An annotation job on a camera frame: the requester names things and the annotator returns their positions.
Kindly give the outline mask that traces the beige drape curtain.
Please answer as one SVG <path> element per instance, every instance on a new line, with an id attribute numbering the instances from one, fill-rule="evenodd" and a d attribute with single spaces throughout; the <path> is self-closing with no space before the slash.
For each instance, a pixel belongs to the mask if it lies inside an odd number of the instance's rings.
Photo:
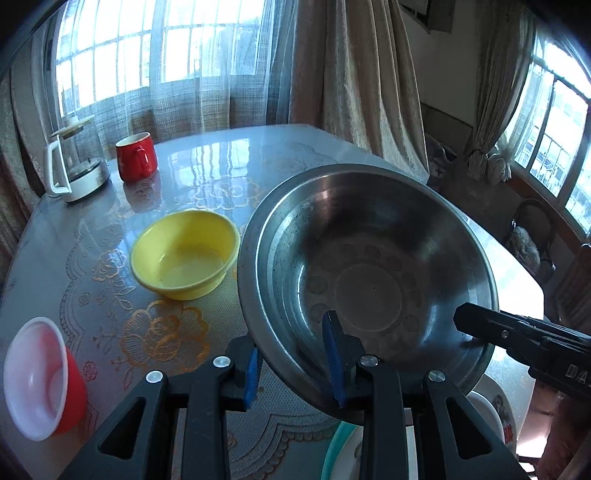
<path id="1" fill-rule="evenodd" d="M 301 1 L 290 122 L 373 153 L 424 183 L 430 167 L 415 68 L 396 1 Z"/>

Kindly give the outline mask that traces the sheer window curtain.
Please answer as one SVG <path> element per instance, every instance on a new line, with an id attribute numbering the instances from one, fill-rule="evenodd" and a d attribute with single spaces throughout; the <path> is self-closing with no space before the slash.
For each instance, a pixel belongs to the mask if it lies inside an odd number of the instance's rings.
<path id="1" fill-rule="evenodd" d="M 89 118 L 101 149 L 287 122 L 294 1 L 68 1 L 51 82 L 60 125 Z"/>

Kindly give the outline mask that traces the large floral white plate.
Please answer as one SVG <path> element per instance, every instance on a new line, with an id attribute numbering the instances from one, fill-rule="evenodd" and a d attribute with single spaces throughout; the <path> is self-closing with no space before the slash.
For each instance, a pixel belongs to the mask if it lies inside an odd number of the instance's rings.
<path id="1" fill-rule="evenodd" d="M 501 386 L 488 375 L 484 375 L 467 398 L 505 446 L 516 456 L 517 424 L 509 400 Z"/>

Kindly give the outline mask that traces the right beige curtain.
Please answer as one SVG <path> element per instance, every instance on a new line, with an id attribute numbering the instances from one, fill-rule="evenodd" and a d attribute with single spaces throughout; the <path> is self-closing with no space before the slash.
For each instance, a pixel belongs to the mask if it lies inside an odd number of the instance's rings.
<path id="1" fill-rule="evenodd" d="M 506 130 L 525 86 L 536 20 L 520 1 L 483 1 L 479 20 L 476 125 L 465 150 L 468 174 L 485 178 L 490 152 Z"/>

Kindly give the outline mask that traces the red bowl white inside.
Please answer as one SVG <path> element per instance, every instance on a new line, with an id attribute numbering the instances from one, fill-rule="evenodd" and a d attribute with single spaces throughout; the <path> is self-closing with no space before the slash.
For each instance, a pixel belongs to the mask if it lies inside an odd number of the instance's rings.
<path id="1" fill-rule="evenodd" d="M 85 382 L 61 331 L 46 317 L 26 322 L 11 341 L 3 382 L 12 421 L 31 441 L 65 433 L 85 417 Z"/>

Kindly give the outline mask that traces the red mug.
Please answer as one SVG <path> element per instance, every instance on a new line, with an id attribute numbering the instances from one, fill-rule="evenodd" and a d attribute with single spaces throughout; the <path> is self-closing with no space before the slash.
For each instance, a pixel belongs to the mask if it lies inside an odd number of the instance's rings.
<path id="1" fill-rule="evenodd" d="M 158 167 L 149 132 L 127 136 L 115 144 L 117 166 L 124 183 L 136 183 L 150 177 Z"/>

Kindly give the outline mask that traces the large stainless steel bowl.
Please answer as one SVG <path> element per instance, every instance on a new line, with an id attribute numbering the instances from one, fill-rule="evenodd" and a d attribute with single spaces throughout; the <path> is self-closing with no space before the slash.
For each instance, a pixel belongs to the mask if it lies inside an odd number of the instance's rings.
<path id="1" fill-rule="evenodd" d="M 322 341 L 329 311 L 406 388 L 440 370 L 469 392 L 493 354 L 453 319 L 466 303 L 499 306 L 476 235 L 439 194 L 379 167 L 322 166 L 270 191 L 242 239 L 238 295 L 273 372 L 332 417 L 339 407 Z"/>

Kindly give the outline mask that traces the yellow plastic bowl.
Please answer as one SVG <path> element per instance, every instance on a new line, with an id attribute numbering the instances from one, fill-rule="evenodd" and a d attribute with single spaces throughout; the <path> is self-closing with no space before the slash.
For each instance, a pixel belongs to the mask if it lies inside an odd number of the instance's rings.
<path id="1" fill-rule="evenodd" d="M 146 228 L 130 252 L 131 272 L 146 289 L 169 299 L 204 297 L 238 258 L 235 223 L 212 211 L 185 210 Z"/>

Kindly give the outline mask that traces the dark chair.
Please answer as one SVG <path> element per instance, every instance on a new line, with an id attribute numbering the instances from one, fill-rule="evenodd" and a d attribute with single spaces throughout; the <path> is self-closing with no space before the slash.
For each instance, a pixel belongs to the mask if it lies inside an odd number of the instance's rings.
<path id="1" fill-rule="evenodd" d="M 504 245 L 541 286 L 546 285 L 557 270 L 550 254 L 555 236 L 556 222 L 546 205 L 536 199 L 526 199 L 519 204 Z"/>

